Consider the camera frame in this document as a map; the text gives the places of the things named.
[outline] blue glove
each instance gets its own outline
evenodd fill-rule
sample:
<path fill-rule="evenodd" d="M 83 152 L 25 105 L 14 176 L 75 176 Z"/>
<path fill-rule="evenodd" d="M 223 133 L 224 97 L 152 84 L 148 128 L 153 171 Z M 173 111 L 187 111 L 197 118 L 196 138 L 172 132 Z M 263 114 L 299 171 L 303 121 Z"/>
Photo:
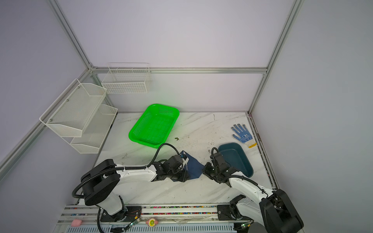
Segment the blue glove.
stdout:
<path fill-rule="evenodd" d="M 257 143 L 253 139 L 249 130 L 246 128 L 246 125 L 243 125 L 243 127 L 240 124 L 233 125 L 231 129 L 238 135 L 238 137 L 234 134 L 232 135 L 236 140 L 246 144 L 249 148 L 256 146 Z"/>

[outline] table surface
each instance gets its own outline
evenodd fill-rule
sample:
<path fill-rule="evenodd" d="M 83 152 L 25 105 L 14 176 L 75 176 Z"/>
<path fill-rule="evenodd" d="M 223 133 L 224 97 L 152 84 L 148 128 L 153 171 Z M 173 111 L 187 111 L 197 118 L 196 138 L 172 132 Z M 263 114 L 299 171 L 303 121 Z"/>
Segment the table surface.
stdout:
<path fill-rule="evenodd" d="M 102 148 L 96 165 L 105 159 L 113 159 L 121 165 L 148 164 L 156 149 L 128 138 L 128 133 L 140 118 L 141 113 L 119 113 Z M 230 142 L 237 142 L 231 127 L 246 124 L 251 129 L 244 112 L 180 113 L 167 143 L 178 151 L 186 151 L 201 164 L 210 162 L 211 148 Z M 239 143 L 253 167 L 252 180 L 270 188 L 271 184 L 264 168 L 257 146 L 248 148 Z M 175 151 L 163 146 L 156 161 L 169 159 Z M 185 204 L 185 203 L 227 203 L 241 194 L 226 184 L 218 184 L 205 175 L 185 183 L 173 182 L 169 178 L 157 182 L 133 182 L 117 185 L 114 193 L 123 198 L 125 204 Z"/>

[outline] dark teal plastic tray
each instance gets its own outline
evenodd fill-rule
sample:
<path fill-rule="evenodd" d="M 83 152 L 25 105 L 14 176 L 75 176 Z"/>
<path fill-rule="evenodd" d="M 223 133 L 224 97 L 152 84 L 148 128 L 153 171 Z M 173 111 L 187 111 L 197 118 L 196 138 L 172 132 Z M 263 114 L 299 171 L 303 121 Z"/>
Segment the dark teal plastic tray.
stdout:
<path fill-rule="evenodd" d="M 247 177 L 253 176 L 253 167 L 239 144 L 234 142 L 227 143 L 219 146 L 218 150 L 223 155 L 224 160 L 232 167 L 242 171 L 242 173 Z"/>

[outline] green plastic basket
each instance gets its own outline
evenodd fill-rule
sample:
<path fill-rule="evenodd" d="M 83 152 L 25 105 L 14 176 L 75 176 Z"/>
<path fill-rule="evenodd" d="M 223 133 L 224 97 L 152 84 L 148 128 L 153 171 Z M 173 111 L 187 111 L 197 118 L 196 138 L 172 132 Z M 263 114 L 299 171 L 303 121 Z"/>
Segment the green plastic basket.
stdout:
<path fill-rule="evenodd" d="M 150 105 L 128 134 L 131 141 L 158 148 L 165 143 L 179 110 L 161 104 Z"/>

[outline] white wire basket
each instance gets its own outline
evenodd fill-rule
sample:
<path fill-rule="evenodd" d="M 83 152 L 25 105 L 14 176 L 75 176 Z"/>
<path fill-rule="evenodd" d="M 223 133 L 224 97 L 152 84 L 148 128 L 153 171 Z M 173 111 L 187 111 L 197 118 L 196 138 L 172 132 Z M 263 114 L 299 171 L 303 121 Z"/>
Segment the white wire basket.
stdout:
<path fill-rule="evenodd" d="M 148 63 L 108 63 L 109 72 L 102 81 L 108 94 L 147 93 L 151 84 Z"/>
<path fill-rule="evenodd" d="M 69 143 L 81 154 L 97 154 L 109 132 L 118 109 L 101 104 L 83 135 Z"/>
<path fill-rule="evenodd" d="M 106 96 L 106 88 L 101 86 L 80 83 L 77 79 L 72 84 L 77 86 L 52 116 L 43 120 L 44 113 L 40 117 L 60 137 L 82 137 Z"/>

